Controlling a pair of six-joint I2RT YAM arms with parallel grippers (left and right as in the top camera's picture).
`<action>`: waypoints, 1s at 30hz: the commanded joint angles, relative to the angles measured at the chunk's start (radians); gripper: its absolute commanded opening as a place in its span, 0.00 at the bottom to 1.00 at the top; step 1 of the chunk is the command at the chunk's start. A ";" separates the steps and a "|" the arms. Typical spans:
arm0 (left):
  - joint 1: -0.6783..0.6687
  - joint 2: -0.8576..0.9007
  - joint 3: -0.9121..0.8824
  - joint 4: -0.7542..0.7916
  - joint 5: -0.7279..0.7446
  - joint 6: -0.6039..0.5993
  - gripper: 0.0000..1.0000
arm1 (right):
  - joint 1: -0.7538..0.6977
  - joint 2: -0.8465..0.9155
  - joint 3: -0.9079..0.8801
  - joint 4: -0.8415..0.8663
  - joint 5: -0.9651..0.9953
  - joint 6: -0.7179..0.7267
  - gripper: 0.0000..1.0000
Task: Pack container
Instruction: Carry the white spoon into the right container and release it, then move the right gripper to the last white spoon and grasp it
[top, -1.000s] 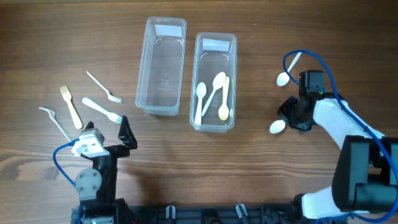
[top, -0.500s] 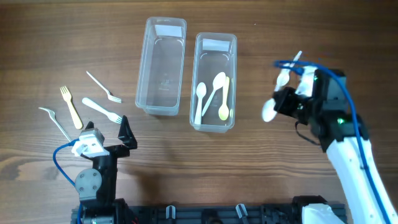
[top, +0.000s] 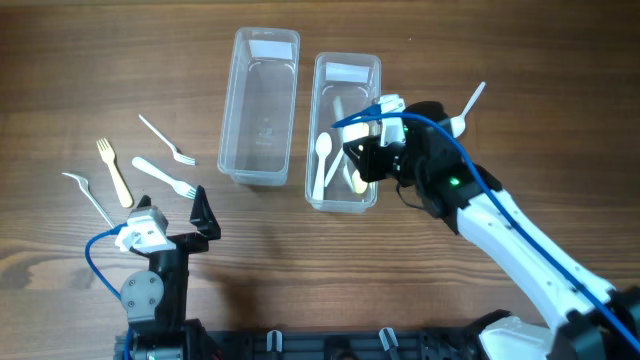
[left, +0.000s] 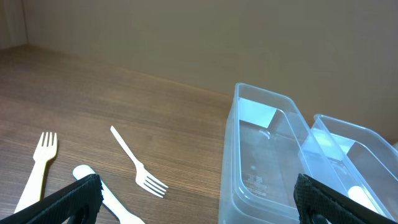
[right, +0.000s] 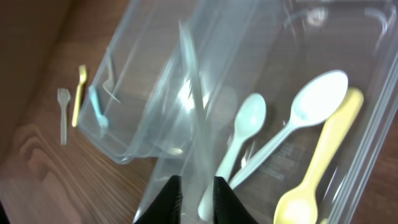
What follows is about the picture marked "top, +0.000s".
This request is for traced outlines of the thin white plastic fork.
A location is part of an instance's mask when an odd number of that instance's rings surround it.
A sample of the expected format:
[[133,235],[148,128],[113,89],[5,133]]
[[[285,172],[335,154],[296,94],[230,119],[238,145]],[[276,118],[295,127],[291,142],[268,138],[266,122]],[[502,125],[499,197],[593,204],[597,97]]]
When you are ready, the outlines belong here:
[[161,141],[163,141],[171,150],[173,159],[179,163],[195,166],[196,160],[189,156],[182,154],[179,149],[155,126],[153,126],[143,115],[139,114],[138,118],[156,135]]

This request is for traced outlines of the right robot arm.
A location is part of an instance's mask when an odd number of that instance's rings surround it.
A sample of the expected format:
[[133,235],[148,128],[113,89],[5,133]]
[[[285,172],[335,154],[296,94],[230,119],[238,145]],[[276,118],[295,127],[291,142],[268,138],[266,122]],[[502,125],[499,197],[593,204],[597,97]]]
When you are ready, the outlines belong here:
[[639,290],[618,291],[581,266],[521,211],[458,137],[465,116],[438,102],[406,105],[396,95],[347,116],[334,110],[344,153],[359,178],[412,187],[417,209],[486,253],[525,293],[544,325],[496,310],[456,330],[431,330],[425,351],[450,359],[636,359]]

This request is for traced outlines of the cream yellow plastic fork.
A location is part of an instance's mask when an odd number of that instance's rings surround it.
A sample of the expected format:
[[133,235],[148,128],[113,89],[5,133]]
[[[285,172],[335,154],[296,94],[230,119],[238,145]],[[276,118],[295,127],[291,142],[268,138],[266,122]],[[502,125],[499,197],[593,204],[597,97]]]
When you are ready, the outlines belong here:
[[134,200],[117,167],[114,149],[106,138],[98,139],[96,145],[102,161],[109,170],[121,206],[123,208],[132,207]]

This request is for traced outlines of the curved white plastic fork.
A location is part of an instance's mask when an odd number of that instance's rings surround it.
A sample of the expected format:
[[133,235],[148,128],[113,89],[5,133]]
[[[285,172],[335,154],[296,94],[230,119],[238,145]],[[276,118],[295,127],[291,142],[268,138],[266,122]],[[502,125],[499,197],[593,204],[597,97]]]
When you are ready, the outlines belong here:
[[92,195],[92,193],[90,191],[90,187],[89,187],[89,181],[86,178],[82,177],[82,176],[79,176],[79,175],[76,175],[76,174],[72,174],[72,173],[68,173],[68,172],[63,172],[63,175],[74,179],[78,183],[81,192],[89,199],[89,201],[93,204],[95,209],[100,213],[100,215],[106,221],[106,223],[111,228],[114,228],[115,224],[113,223],[113,221],[111,220],[109,215],[106,213],[104,208],[100,205],[100,203]]

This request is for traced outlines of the thin-handled white spoon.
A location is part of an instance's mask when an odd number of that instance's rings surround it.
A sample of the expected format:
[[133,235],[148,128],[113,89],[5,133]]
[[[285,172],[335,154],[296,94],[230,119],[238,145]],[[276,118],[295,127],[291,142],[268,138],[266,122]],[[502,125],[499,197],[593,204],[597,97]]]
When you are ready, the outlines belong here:
[[481,96],[485,87],[486,87],[486,83],[481,82],[476,88],[476,90],[474,91],[474,93],[469,98],[462,112],[459,115],[454,116],[450,119],[451,132],[454,138],[458,138],[466,130],[466,116],[471,111],[471,109],[473,108],[478,98]]

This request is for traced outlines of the white spoon pointing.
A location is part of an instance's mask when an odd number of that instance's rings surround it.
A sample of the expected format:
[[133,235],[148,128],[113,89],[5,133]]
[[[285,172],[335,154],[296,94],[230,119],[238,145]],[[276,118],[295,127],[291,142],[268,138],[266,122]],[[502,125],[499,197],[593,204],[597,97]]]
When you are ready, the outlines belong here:
[[[333,109],[334,109],[334,115],[337,121],[344,118],[343,105],[342,105],[342,100],[340,96],[336,96],[335,99],[333,100]],[[325,179],[325,185],[326,186],[329,185],[330,181],[333,179],[333,176],[335,175],[339,166],[342,166],[343,178],[347,186],[350,188],[350,190],[354,192],[355,188],[351,180],[351,176],[349,175],[348,166],[346,164],[343,164],[343,160],[344,160],[343,146],[339,145],[338,148],[339,148],[339,151],[336,157],[334,158],[334,162],[332,163],[329,172],[327,173],[327,177]]]

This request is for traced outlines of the cream yellow plastic spoon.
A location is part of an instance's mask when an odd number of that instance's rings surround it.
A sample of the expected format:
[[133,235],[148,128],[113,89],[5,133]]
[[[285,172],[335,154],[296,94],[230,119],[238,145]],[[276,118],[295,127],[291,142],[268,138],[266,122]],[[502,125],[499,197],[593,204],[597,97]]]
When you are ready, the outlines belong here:
[[[355,124],[353,136],[355,139],[366,137],[369,135],[369,125],[367,123]],[[356,194],[362,194],[366,191],[368,184],[360,178],[360,173],[355,170],[352,175],[352,184]]]

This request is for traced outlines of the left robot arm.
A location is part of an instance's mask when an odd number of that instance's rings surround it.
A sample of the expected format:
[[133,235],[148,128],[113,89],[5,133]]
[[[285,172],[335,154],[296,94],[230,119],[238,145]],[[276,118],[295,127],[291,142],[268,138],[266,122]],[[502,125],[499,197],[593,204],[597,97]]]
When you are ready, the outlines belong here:
[[168,220],[144,196],[120,230],[116,244],[148,260],[120,290],[127,333],[116,339],[116,359],[222,359],[221,347],[198,319],[186,318],[189,256],[221,238],[205,189],[195,192],[189,222],[193,232],[168,236]]

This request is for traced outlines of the wide-handled white plastic spoon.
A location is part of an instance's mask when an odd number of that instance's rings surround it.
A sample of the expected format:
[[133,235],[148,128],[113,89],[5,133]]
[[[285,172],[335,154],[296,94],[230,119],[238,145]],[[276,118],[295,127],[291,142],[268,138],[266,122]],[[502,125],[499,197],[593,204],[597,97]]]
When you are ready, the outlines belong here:
[[328,132],[322,132],[315,144],[315,151],[318,156],[318,163],[316,169],[316,176],[314,181],[314,187],[312,192],[312,198],[314,200],[322,200],[324,198],[324,178],[325,178],[325,165],[326,158],[332,151],[332,139]]

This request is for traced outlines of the wide-handled white plastic fork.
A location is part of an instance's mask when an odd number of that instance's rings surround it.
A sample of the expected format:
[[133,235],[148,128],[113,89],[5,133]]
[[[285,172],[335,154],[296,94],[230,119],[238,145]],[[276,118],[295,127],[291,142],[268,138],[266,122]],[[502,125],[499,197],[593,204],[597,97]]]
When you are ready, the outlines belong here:
[[178,195],[181,195],[191,200],[195,199],[196,189],[193,186],[189,185],[184,181],[172,178],[171,176],[167,175],[162,170],[160,170],[159,168],[157,168],[155,165],[151,164],[144,158],[139,156],[134,157],[131,163],[138,170],[170,185]]

